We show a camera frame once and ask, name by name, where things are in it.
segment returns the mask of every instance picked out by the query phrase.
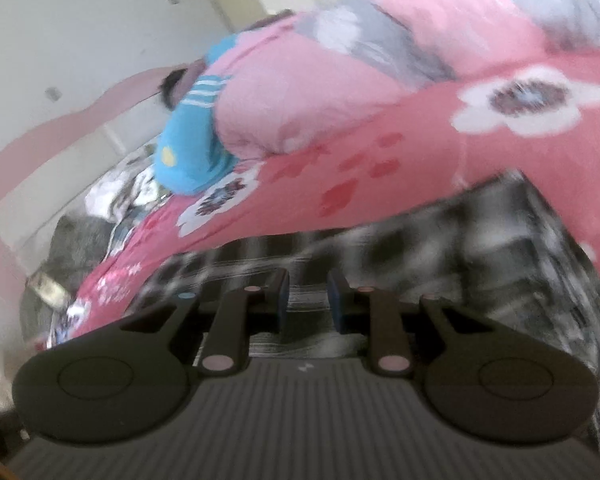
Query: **bedding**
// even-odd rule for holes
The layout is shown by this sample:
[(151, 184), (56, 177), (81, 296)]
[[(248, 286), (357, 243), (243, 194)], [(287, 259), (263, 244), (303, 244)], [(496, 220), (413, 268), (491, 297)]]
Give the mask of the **bedding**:
[(302, 150), (439, 81), (600, 48), (600, 0), (340, 0), (278, 25), (206, 72), (232, 77), (214, 117), (241, 159)]
[(538, 186), (600, 272), (600, 54), (438, 83), (350, 132), (172, 197), (85, 280), (78, 299), (91, 311), (75, 334), (123, 315), (172, 254), (377, 221), (506, 168)]

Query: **bed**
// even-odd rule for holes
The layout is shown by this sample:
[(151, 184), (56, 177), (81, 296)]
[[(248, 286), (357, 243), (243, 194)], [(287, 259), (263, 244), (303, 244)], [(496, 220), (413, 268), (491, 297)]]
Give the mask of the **bed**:
[[(445, 255), (468, 243), (479, 225), (472, 243), (482, 240), (498, 250), (514, 242), (540, 247), (546, 259), (534, 257), (529, 264), (539, 269), (539, 282), (553, 283), (547, 286), (553, 293), (561, 291), (563, 301), (587, 308), (583, 314), (563, 308), (565, 303), (543, 303), (534, 296), (536, 288), (524, 289), (531, 299), (524, 305), (507, 303), (512, 306), (506, 312), (484, 306), (484, 295), (471, 298), (486, 302), (485, 310), (520, 330), (577, 354), (600, 378), (600, 53), (508, 61), (504, 67), (397, 93), (353, 126), (314, 138), (293, 153), (240, 163), (195, 196), (173, 196), (135, 229), (122, 252), (82, 282), (75, 301), (80, 314), (64, 327), (66, 336), (95, 330), (173, 294), (203, 292), (207, 299), (216, 298), (261, 279), (280, 263), (322, 258), (320, 272), (329, 265), (344, 266), (352, 283), (366, 285), (365, 269), (354, 264), (363, 261), (356, 259), (356, 244), (373, 252), (370, 248), (397, 239), (403, 243), (397, 254), (381, 251), (390, 262), (384, 274), (379, 273), (381, 259), (369, 261), (373, 284), (409, 298), (433, 289), (466, 300), (454, 283), (464, 290), (467, 273), (479, 266), (475, 260), (468, 260), (472, 265), (463, 260), (458, 272), (447, 269), (457, 278), (451, 282), (445, 281), (448, 273), (409, 286), (399, 278), (432, 254)], [(168, 72), (155, 70), (124, 82), (77, 117), (43, 125), (0, 154), (0, 290), (6, 296), (17, 298), (24, 276), (46, 258), (58, 219), (67, 212), (80, 214), (91, 184), (162, 129), (168, 117), (153, 94)], [(521, 100), (521, 89), (542, 94), (542, 106)], [(521, 114), (520, 106), (527, 106), (528, 113)], [(70, 136), (65, 135), (67, 124)], [(120, 128), (133, 131), (133, 143), (116, 142), (112, 132)], [(34, 150), (38, 145), (43, 148)], [(493, 180), (510, 168), (512, 173)], [(522, 203), (513, 200), (500, 211), (511, 221), (505, 231), (511, 238), (502, 238), (501, 223), (483, 222), (498, 211), (493, 203), (483, 207), (478, 200), (475, 210), (465, 207), (485, 189), (498, 190), (496, 196), (523, 194)], [(42, 199), (30, 200), (33, 196)], [(458, 200), (463, 222), (449, 223), (441, 210), (452, 210)], [(544, 232), (540, 241), (539, 232)], [(289, 234), (298, 235), (290, 240), (285, 238)], [(267, 246), (277, 249), (261, 253)], [(414, 248), (421, 252), (413, 253)], [(415, 261), (409, 260), (413, 254)], [(272, 255), (283, 262), (273, 262)], [(514, 267), (525, 270), (526, 265)], [(223, 267), (224, 274), (218, 271)], [(215, 288), (205, 285), (208, 278)], [(302, 280), (294, 285), (292, 304), (303, 314), (313, 312), (309, 324), (319, 329), (318, 339), (305, 330), (295, 334), (290, 346), (264, 338), (254, 341), (253, 351), (336, 356), (360, 350), (356, 341), (326, 333), (330, 326), (320, 279)], [(534, 310), (525, 310), (531, 304)], [(521, 322), (516, 314), (525, 317), (524, 312), (533, 315)], [(589, 437), (600, 449), (600, 406)]]

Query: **child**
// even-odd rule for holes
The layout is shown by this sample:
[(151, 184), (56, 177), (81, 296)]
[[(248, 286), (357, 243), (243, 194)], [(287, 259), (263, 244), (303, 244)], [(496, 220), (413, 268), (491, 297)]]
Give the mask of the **child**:
[[(292, 15), (284, 10), (256, 22), (247, 30), (265, 27)], [(193, 195), (218, 182), (235, 167), (238, 159), (229, 153), (214, 129), (214, 107), (229, 78), (204, 75), (236, 44), (232, 34), (213, 46), (203, 59), (171, 72), (160, 86), (164, 105), (173, 110), (158, 140), (154, 158), (156, 180), (177, 194)]]

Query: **gray textured surface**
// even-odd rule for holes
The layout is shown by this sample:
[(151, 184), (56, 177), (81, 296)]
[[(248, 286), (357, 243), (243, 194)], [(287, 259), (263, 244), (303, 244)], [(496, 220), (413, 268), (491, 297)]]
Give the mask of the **gray textured surface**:
[(402, 380), (359, 360), (260, 360), (208, 380), (176, 419), (110, 447), (34, 439), (22, 480), (600, 480), (580, 442), (491, 446), (442, 424)]
[(353, 27), (359, 37), (345, 48), (347, 54), (393, 77), (410, 91), (456, 78), (449, 65), (434, 53), (422, 50), (407, 27), (382, 12), (370, 0), (340, 0), (321, 12), (303, 16), (294, 30), (320, 43), (318, 24), (324, 25), (325, 22), (328, 23), (328, 34), (336, 43), (341, 35), (347, 37)]
[[(48, 259), (40, 270), (46, 272), (72, 296), (107, 254), (113, 224), (101, 218), (60, 217), (51, 238)], [(52, 309), (26, 288), (20, 300), (20, 325), (25, 340), (48, 334)]]

